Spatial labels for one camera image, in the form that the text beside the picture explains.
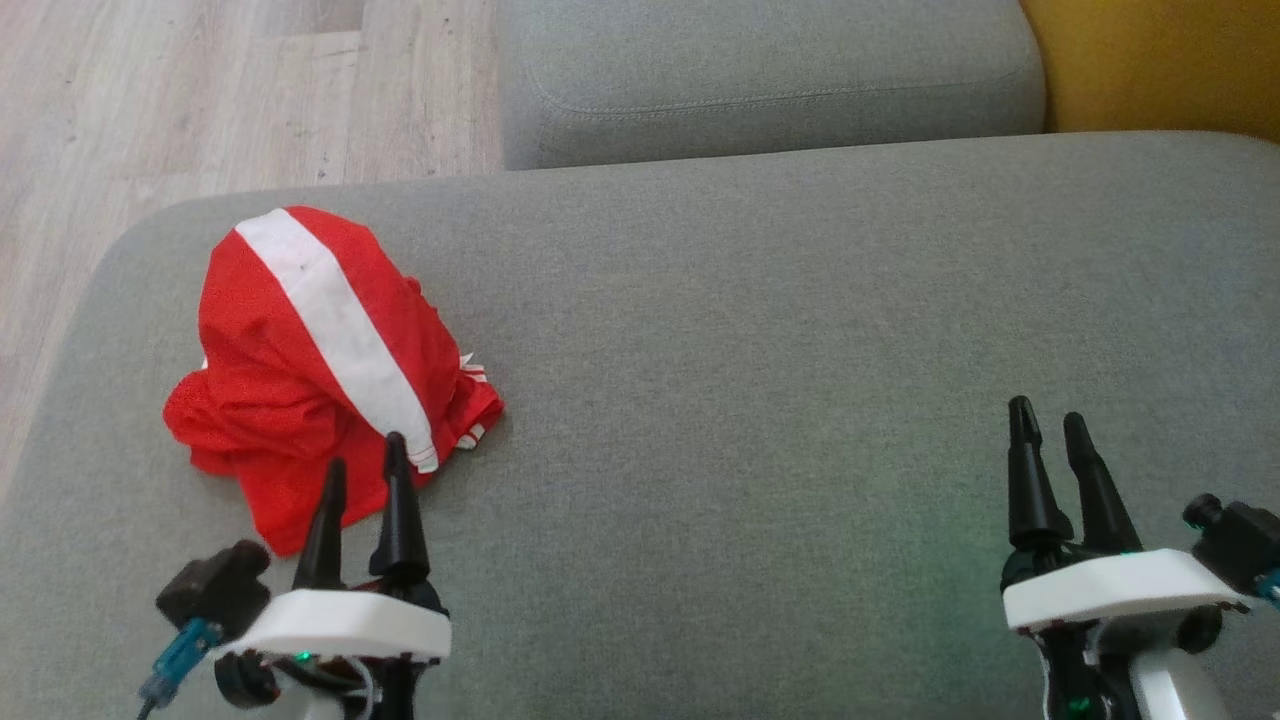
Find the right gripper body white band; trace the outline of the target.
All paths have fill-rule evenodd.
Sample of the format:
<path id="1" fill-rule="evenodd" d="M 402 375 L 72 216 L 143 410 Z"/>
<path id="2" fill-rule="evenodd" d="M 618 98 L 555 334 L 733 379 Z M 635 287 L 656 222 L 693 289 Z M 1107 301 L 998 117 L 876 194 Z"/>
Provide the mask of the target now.
<path id="1" fill-rule="evenodd" d="M 1245 597 L 1189 553 L 1091 559 L 1002 592 L 1011 632 L 1039 653 L 1044 719 L 1228 719 L 1197 656 Z"/>

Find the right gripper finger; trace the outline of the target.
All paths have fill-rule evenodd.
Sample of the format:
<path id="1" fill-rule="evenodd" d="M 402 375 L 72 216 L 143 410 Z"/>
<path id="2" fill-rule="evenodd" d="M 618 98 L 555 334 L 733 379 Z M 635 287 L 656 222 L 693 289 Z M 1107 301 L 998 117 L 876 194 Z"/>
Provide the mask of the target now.
<path id="1" fill-rule="evenodd" d="M 1068 461 L 1080 497 L 1082 546 L 1093 553 L 1142 552 L 1137 529 L 1106 461 L 1094 446 L 1085 419 L 1079 413 L 1068 413 L 1062 428 Z"/>
<path id="2" fill-rule="evenodd" d="M 1073 525 L 1059 507 L 1042 457 L 1043 436 L 1027 396 L 1007 404 L 1009 541 L 1016 550 L 1073 539 Z"/>

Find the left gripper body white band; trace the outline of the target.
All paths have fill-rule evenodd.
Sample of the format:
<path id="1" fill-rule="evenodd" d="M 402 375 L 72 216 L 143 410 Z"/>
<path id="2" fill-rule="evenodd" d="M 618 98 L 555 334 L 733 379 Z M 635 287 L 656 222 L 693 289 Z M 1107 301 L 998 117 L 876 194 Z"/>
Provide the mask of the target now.
<path id="1" fill-rule="evenodd" d="M 230 706 L 296 719 L 415 719 L 421 675 L 451 656 L 445 610 L 370 591 L 297 589 L 271 600 L 215 661 Z"/>

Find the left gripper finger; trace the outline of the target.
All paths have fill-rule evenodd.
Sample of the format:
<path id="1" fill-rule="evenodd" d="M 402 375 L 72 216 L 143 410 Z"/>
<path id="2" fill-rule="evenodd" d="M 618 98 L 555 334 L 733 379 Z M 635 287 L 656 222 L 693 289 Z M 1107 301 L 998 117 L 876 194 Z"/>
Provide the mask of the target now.
<path id="1" fill-rule="evenodd" d="M 342 457 L 328 468 L 323 495 L 312 515 L 308 534 L 298 556 L 292 588 L 343 591 L 342 528 L 347 507 L 347 470 Z"/>
<path id="2" fill-rule="evenodd" d="M 387 505 L 378 547 L 370 556 L 370 574 L 379 579 L 383 591 L 410 591 L 430 574 L 415 473 L 404 437 L 392 432 L 387 436 L 383 465 Z"/>

